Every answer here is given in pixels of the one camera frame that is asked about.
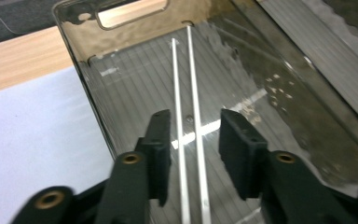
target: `white plastic stick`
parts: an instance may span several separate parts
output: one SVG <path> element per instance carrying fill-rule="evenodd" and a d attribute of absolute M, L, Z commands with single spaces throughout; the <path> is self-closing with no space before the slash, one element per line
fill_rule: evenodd
<path fill-rule="evenodd" d="M 175 91 L 175 109 L 176 109 L 176 130 L 179 150 L 179 180 L 181 190 L 182 223 L 190 224 L 190 204 L 188 201 L 187 174 L 186 174 L 186 156 L 183 146 L 183 126 L 182 126 L 182 107 L 180 102 L 180 85 L 178 74 L 178 63 L 176 56 L 176 39 L 172 39 L 172 58 L 173 58 L 173 86 Z"/>
<path fill-rule="evenodd" d="M 207 182 L 206 169 L 205 169 L 205 156 L 204 156 L 204 150 L 202 144 L 199 91 L 197 87 L 196 65 L 194 63 L 193 40 L 191 37 L 190 26 L 187 26 L 187 39 L 188 39 L 188 54 L 190 60 L 191 91 L 193 95 L 193 107 L 194 107 L 197 160 L 198 160 L 198 167 L 199 167 L 201 215 L 202 215 L 202 223 L 210 224 L 211 208 L 209 204 L 208 182 Z"/>

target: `transparent plastic bin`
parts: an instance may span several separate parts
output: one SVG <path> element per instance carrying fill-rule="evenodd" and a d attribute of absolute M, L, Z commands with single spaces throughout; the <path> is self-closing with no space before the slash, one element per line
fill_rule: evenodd
<path fill-rule="evenodd" d="M 268 140 L 269 150 L 297 154 L 325 185 L 357 195 L 357 116 L 256 2 L 152 0 L 158 7 L 145 10 L 141 2 L 75 0 L 53 9 L 113 157 L 134 150 L 152 114 L 174 113 L 176 38 L 191 219 L 200 223 L 186 39 L 191 22 L 213 223 L 263 221 L 257 213 L 244 221 L 258 211 L 259 201 L 238 197 L 220 161 L 221 108 L 242 113 Z M 181 222 L 172 117 L 169 200 L 162 208 L 151 202 L 153 223 Z"/>

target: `white paper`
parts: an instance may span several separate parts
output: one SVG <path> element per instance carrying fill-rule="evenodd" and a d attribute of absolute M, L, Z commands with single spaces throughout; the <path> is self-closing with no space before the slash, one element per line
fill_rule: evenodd
<path fill-rule="evenodd" d="M 74 67 L 0 91 L 0 223 L 39 190 L 79 193 L 112 166 Z"/>

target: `bin handle cutout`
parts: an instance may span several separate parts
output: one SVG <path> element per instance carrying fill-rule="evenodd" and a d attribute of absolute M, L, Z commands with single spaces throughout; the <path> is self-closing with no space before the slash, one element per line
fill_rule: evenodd
<path fill-rule="evenodd" d="M 97 18 L 104 29 L 113 29 L 165 10 L 168 1 L 169 0 L 132 1 L 126 5 L 120 4 L 119 7 L 102 9 L 97 13 Z"/>

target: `screw hole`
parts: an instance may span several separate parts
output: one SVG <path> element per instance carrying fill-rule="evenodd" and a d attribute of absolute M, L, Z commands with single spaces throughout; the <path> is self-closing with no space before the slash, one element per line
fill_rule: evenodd
<path fill-rule="evenodd" d="M 123 163 L 125 163 L 125 164 L 134 164 L 134 163 L 136 163 L 136 162 L 138 162 L 140 160 L 141 160 L 141 158 L 138 155 L 130 154 L 130 155 L 127 155 L 126 157 L 124 157 Z"/>
<path fill-rule="evenodd" d="M 64 194 L 62 192 L 53 190 L 42 195 L 42 197 L 36 201 L 34 206 L 38 209 L 49 209 L 60 204 L 63 201 L 63 198 Z"/>
<path fill-rule="evenodd" d="M 186 116 L 186 121 L 189 122 L 189 123 L 192 123 L 192 122 L 194 121 L 193 116 L 187 115 L 187 116 Z"/>
<path fill-rule="evenodd" d="M 288 153 L 280 153 L 277 156 L 278 161 L 284 162 L 284 163 L 294 163 L 295 162 L 295 158 L 288 154 Z"/>

